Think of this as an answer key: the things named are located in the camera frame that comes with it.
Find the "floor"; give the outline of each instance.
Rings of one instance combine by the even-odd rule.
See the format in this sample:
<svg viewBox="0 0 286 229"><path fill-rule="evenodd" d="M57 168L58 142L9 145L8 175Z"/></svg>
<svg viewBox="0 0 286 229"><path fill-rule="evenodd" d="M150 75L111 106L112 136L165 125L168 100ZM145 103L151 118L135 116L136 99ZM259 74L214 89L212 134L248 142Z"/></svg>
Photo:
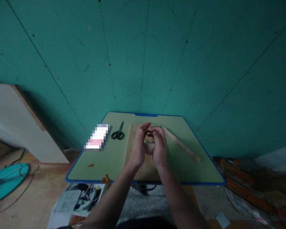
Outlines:
<svg viewBox="0 0 286 229"><path fill-rule="evenodd" d="M78 154L78 152L68 152L66 156L71 161L70 164L41 164L32 154L25 154L21 163L32 164L31 172L37 169L36 164L39 165L39 169L34 175L29 175L14 192L0 202L0 211L2 211L10 206L28 187L23 195L11 207L0 213L0 228L46 228L52 208L57 202L59 195L68 184L65 182L65 176L72 167ZM0 167L9 165L10 162L18 159L20 155L21 152L7 155L0 160ZM183 187L192 200L197 203L193 187ZM81 217L72 216L69 224L74 225L82 220L83 218ZM208 220L208 223L212 229L221 228L216 220ZM286 228L281 224L277 224L276 227ZM246 221L233 220L231 221L231 225L227 228L247 229L252 227Z"/></svg>

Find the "teal wall panel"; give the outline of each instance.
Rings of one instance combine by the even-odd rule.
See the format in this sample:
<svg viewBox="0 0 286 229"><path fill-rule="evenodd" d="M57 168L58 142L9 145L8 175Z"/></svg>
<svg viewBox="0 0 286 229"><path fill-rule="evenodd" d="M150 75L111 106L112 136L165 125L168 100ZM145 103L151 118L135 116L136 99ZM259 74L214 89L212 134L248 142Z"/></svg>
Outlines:
<svg viewBox="0 0 286 229"><path fill-rule="evenodd" d="M109 110L117 109L99 2L10 3L88 137Z"/></svg>
<svg viewBox="0 0 286 229"><path fill-rule="evenodd" d="M6 1L0 1L0 83L19 85L50 133L81 147L82 126Z"/></svg>
<svg viewBox="0 0 286 229"><path fill-rule="evenodd" d="M286 146L286 28L197 135L211 155L255 158Z"/></svg>
<svg viewBox="0 0 286 229"><path fill-rule="evenodd" d="M197 131L285 26L286 1L202 1L164 113Z"/></svg>
<svg viewBox="0 0 286 229"><path fill-rule="evenodd" d="M213 156L257 156L286 145L285 137L266 146L264 140L270 136L262 129L254 138L248 137L250 129L235 125L248 121L240 115L241 108L221 111L226 108L224 100L233 104L248 96L241 83L260 83L250 81L251 68L283 39L286 0L8 0L0 4L13 17L11 22L0 20L2 31L17 24L12 31L18 46L9 45L6 52L14 58L22 50L34 56L28 57L29 64L25 57L17 60L27 76L23 88L38 93L40 110L57 122L58 131L65 132L65 121L60 119L72 123L67 134L72 145L82 145L108 111L184 116ZM8 42L11 38L0 41L0 49ZM280 59L278 64L268 58L265 68L279 69L280 61L286 63L286 50L273 58ZM256 74L265 80L268 75L262 72ZM273 79L286 77L286 69L280 74L284 76L272 75ZM0 64L0 82L17 83L11 80L14 75L15 70ZM274 87L274 81L268 86ZM55 94L49 94L49 88ZM262 90L255 85L250 93L262 94ZM286 114L270 114L275 100L262 96L261 101L246 105L251 123L265 126L275 118L286 133L281 121ZM257 107L262 107L259 116ZM221 122L225 112L234 120L226 128ZM238 131L242 138L246 135L243 144L248 145L239 150Z"/></svg>

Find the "wall seam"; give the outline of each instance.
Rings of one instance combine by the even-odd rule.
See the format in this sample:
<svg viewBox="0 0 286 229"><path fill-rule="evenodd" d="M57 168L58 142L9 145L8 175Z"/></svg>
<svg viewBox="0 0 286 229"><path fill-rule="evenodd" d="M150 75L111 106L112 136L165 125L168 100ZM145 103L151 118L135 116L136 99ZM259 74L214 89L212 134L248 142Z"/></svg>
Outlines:
<svg viewBox="0 0 286 229"><path fill-rule="evenodd" d="M215 107L215 109L211 112L211 114L207 117L207 119L200 125L200 127L195 131L196 133L200 130L200 128L206 123L206 121L211 117L211 115L216 111L216 109L222 104L222 102L229 96L229 94L234 90L234 88L239 84L239 82L248 74L250 69L257 63L257 61L262 57L262 55L270 48L270 46L274 43L274 41L280 36L280 34L286 29L286 25L283 29L277 34L277 36L270 42L267 48L259 55L259 57L253 62L253 64L248 68L248 70L244 73L244 75L237 81L237 83L232 87L232 89L226 94L226 96L220 101L220 103Z"/></svg>
<svg viewBox="0 0 286 229"><path fill-rule="evenodd" d="M54 79L54 81L55 81L56 85L58 86L58 88L60 89L60 91L61 91L61 93L63 94L64 98L66 99L66 101L67 101L68 105L71 107L71 109L72 109L73 113L74 113L74 114L75 114L75 116L77 117L77 119L78 119L79 123L80 123L80 124L81 124L81 126L83 127L82 122L81 122L81 121L80 121L80 119L78 118L77 114L75 113L75 111L74 111L73 107L72 107L72 106L71 106L71 104L69 103L69 101L68 101L67 97L65 96L64 92L62 91L62 89L61 89L61 88L60 88L60 86L58 85L58 83L57 83L57 81L56 81L55 77L53 76L52 72L51 72L51 71L50 71L50 69L48 68L48 66L47 66L47 64L46 64L46 62L45 62L45 60L42 58L42 56L41 56L40 52L38 51L37 47L35 46L34 42L32 41L32 39L31 39L31 37L29 36L28 32L26 31L25 27L24 27L24 26L23 26L23 24L21 23L21 21L20 21L19 17L17 16L17 14L16 14L16 12L14 11L13 7L11 6L10 2L9 2L8 0L6 0L6 1L7 1L7 3L9 4L10 8L12 9L12 11L13 11L14 15L16 16L17 20L19 21L19 23L20 23L21 27L22 27L22 28L23 28L23 30L25 31L26 35L28 36L29 40L31 41L32 45L33 45L33 46L34 46L34 48L36 49L36 51L37 51L38 55L40 56L41 60L42 60L42 61L43 61L43 63L45 64L46 68L48 69L49 73L51 74L52 78Z"/></svg>

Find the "wooden stick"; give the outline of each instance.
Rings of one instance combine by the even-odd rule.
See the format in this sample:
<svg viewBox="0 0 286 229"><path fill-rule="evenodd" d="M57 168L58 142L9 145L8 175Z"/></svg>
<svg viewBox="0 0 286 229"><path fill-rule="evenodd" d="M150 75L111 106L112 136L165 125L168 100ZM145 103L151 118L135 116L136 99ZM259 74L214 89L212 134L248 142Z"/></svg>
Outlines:
<svg viewBox="0 0 286 229"><path fill-rule="evenodd" d="M194 158L197 162L200 162L201 158L194 153L186 144L184 144L179 138L177 138L174 134L172 134L168 129L165 127L162 127L164 132L170 136L170 138L176 142L178 145L180 145L192 158Z"/></svg>

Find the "clutter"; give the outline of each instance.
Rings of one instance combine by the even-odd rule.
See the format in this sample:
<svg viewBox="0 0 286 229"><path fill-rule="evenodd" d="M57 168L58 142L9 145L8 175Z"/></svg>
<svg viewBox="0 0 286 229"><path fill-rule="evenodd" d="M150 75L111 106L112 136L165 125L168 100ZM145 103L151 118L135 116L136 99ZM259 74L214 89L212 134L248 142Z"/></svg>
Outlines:
<svg viewBox="0 0 286 229"><path fill-rule="evenodd" d="M112 180L109 179L108 174L105 175L102 179L102 184L111 184Z"/></svg>

